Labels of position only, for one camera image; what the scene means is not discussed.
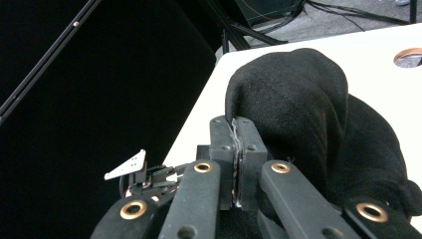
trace white table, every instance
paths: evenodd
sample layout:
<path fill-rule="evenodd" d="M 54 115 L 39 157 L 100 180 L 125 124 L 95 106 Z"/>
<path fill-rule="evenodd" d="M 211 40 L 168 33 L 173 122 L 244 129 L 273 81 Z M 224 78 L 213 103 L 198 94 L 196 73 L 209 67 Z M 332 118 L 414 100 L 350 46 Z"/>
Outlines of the white table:
<path fill-rule="evenodd" d="M 422 66 L 404 69 L 393 63 L 399 52 L 422 48 L 422 24 L 224 55 L 164 164 L 175 166 L 193 161 L 196 145 L 210 143 L 209 121 L 224 114 L 226 88 L 237 69 L 264 54 L 298 48 L 314 48 L 341 66 L 347 76 L 349 92 L 372 106 L 394 128 L 408 177 L 422 187 Z M 412 225 L 422 232 L 422 217 L 414 217 Z"/>

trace dark background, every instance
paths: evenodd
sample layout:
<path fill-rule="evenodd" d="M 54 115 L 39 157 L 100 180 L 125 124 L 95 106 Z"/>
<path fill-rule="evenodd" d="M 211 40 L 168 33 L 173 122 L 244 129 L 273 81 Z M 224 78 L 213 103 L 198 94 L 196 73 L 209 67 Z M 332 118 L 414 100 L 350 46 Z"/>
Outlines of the dark background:
<path fill-rule="evenodd" d="M 0 104 L 86 3 L 2 1 Z M 104 0 L 0 126 L 0 238 L 89 237 L 118 200 L 104 174 L 163 161 L 219 46 L 195 0 Z"/>

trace round hole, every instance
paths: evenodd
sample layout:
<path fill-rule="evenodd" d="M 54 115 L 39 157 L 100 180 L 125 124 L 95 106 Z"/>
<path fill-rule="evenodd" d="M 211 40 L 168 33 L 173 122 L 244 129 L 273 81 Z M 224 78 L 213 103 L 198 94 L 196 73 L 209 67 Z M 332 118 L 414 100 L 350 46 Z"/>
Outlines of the round hole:
<path fill-rule="evenodd" d="M 257 146 L 256 145 L 248 145 L 246 148 L 248 148 L 248 150 L 251 150 L 251 151 L 257 150 Z"/>
<path fill-rule="evenodd" d="M 326 239 L 342 239 L 342 238 L 344 238 L 343 234 L 335 228 L 324 228 L 324 229 L 322 229 L 322 235 Z"/>
<path fill-rule="evenodd" d="M 422 48 L 411 48 L 399 52 L 394 64 L 400 68 L 415 68 L 422 65 Z"/>
<path fill-rule="evenodd" d="M 288 165 L 280 162 L 274 163 L 271 165 L 271 168 L 277 173 L 288 173 L 290 171 L 290 167 Z"/>
<path fill-rule="evenodd" d="M 180 239 L 192 239 L 195 235 L 196 231 L 192 226 L 183 226 L 177 232 L 177 237 Z"/>
<path fill-rule="evenodd" d="M 372 203 L 359 203 L 356 205 L 357 212 L 364 218 L 374 222 L 386 222 L 387 213 L 381 207 Z"/>
<path fill-rule="evenodd" d="M 194 169 L 197 172 L 205 173 L 205 172 L 211 171 L 212 166 L 209 163 L 201 162 L 201 163 L 196 164 L 194 166 Z"/>
<path fill-rule="evenodd" d="M 126 220 L 140 217 L 146 211 L 146 203 L 142 200 L 127 202 L 120 210 L 120 216 Z"/>

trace gray floor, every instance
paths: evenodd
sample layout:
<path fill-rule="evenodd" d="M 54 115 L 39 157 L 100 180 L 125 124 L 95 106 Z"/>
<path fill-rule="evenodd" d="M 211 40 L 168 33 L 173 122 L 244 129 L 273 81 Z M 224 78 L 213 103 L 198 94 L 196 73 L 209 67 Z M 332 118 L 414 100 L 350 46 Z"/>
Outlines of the gray floor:
<path fill-rule="evenodd" d="M 318 3 L 345 6 L 363 10 L 382 16 L 398 18 L 409 21 L 410 19 L 410 5 L 398 7 L 394 0 L 315 0 Z M 381 29 L 387 27 L 394 27 L 397 25 L 385 23 L 375 20 L 368 20 L 357 17 L 347 17 L 353 21 L 364 31 L 374 29 Z M 275 39 L 288 40 L 289 42 L 306 41 L 317 38 L 324 38 L 336 36 L 341 34 L 360 32 L 362 31 L 355 24 L 346 18 L 334 14 L 325 13 L 319 9 L 312 7 L 310 4 L 305 4 L 305 11 L 303 11 L 297 18 L 286 26 L 267 34 Z M 422 22 L 422 0 L 418 1 L 416 22 Z M 246 37 L 247 41 L 253 48 L 266 47 L 268 45 L 262 42 Z M 230 45 L 230 52 L 234 52 L 233 46 Z M 217 59 L 222 56 L 221 48 L 216 52 Z"/>

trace white tabletop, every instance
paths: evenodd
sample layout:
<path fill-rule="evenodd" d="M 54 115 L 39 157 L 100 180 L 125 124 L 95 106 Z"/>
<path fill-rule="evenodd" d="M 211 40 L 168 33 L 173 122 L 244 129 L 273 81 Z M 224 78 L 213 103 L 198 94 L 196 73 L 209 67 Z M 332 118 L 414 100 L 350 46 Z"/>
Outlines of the white tabletop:
<path fill-rule="evenodd" d="M 175 166 L 193 161 L 196 145 L 210 144 L 209 121 L 224 114 L 226 89 L 237 69 L 264 54 L 298 48 L 316 49 L 341 66 L 349 92 L 373 107 L 391 124 L 400 140 L 408 177 L 422 187 L 422 66 L 405 69 L 393 62 L 403 50 L 422 48 L 422 24 L 224 55 L 164 164 Z M 422 232 L 422 217 L 414 217 L 412 225 Z"/>

